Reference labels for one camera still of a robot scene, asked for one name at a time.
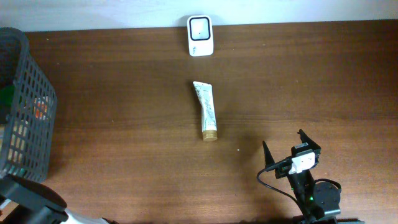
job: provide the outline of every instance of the white wall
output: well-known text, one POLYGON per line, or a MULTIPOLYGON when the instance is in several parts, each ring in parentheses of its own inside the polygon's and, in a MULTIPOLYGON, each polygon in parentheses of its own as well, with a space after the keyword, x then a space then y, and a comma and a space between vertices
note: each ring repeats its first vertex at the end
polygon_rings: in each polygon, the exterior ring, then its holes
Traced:
POLYGON ((24 31, 398 19, 398 0, 0 0, 0 27, 24 31))

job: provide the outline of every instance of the toothpaste tube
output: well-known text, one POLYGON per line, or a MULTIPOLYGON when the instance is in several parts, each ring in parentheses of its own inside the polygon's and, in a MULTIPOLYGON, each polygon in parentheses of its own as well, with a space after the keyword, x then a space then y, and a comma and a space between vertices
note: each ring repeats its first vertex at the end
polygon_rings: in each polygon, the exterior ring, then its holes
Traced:
POLYGON ((201 104, 201 131, 203 140, 217 140, 217 124, 212 87, 210 84, 201 82, 193 82, 193 86, 201 104))

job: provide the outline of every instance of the black plastic basket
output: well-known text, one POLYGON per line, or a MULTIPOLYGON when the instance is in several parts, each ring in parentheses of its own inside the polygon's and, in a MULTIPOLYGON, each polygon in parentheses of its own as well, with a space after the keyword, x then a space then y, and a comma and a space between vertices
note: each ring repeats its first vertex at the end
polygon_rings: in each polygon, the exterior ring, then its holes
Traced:
POLYGON ((30 55, 27 37, 13 28, 0 29, 0 90, 0 172, 42 182, 49 169, 57 97, 30 55))

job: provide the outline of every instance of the white robot part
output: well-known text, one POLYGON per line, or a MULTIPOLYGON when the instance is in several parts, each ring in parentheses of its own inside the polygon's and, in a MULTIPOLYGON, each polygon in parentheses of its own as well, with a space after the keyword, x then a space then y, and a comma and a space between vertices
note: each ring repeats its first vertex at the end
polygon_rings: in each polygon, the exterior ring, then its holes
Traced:
POLYGON ((65 209, 65 212, 68 214, 69 218, 63 224, 109 224, 107 221, 102 218, 88 218, 83 215, 79 215, 70 211, 69 209, 65 209))
POLYGON ((289 174, 299 174, 303 170, 310 169, 315 165, 315 153, 310 152, 302 156, 292 158, 292 168, 289 170, 289 174))

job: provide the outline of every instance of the wood grain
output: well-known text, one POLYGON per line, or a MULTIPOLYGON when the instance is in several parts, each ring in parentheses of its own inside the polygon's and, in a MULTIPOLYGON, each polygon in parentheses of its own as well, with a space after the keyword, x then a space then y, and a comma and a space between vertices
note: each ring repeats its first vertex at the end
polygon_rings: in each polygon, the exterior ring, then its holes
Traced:
MULTIPOLYGON (((302 128, 323 148, 314 178, 343 186, 340 218, 398 218, 398 21, 214 27, 202 58, 184 28, 27 36, 58 96, 45 184, 76 212, 120 223, 299 215, 256 174, 261 141, 281 160, 302 128), (201 140, 194 80, 213 85, 216 142, 201 140)), ((287 179, 262 179, 292 193, 287 179)))

